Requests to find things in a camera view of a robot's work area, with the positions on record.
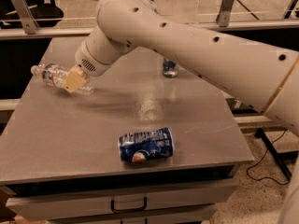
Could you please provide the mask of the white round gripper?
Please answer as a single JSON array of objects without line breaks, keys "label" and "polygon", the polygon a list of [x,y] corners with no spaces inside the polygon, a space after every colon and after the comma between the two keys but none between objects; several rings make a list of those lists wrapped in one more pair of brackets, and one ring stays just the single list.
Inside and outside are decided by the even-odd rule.
[{"label": "white round gripper", "polygon": [[62,88],[73,92],[85,85],[88,76],[98,77],[103,75],[109,65],[98,62],[88,51],[86,41],[83,41],[75,53],[76,64],[66,74]]}]

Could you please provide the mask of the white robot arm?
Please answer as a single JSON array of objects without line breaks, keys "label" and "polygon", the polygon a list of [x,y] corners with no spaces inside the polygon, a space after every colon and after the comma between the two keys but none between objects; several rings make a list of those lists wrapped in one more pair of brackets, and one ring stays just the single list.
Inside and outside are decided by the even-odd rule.
[{"label": "white robot arm", "polygon": [[170,21],[150,0],[99,0],[75,53],[98,77],[137,47],[151,49],[299,136],[299,52]]}]

